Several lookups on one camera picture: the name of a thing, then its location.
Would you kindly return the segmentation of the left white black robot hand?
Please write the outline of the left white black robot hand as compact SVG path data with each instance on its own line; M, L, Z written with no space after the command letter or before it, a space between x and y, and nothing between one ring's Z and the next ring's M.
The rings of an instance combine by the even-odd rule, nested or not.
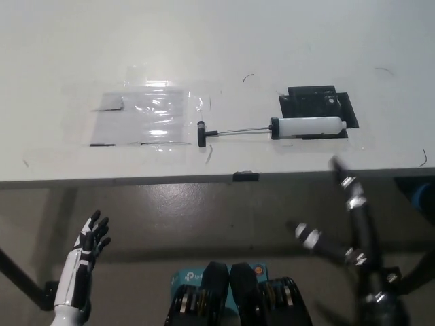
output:
M97 210L88 218L68 253L54 300L55 306L84 310L88 305L92 271L97 258L111 242L107 236L109 218L101 219L100 216L101 212Z

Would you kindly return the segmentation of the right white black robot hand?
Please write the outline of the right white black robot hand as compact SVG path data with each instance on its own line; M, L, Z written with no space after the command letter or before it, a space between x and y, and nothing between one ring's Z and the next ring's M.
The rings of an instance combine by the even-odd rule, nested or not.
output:
M345 208L350 218L351 244L341 244L323 231L303 222L289 224L290 230L294 232L295 239L311 253L336 264L356 267L359 273L359 296L381 297L387 293L399 296L398 283L388 280L378 232L362 184L338 157L332 157L330 165L334 180L345 195Z

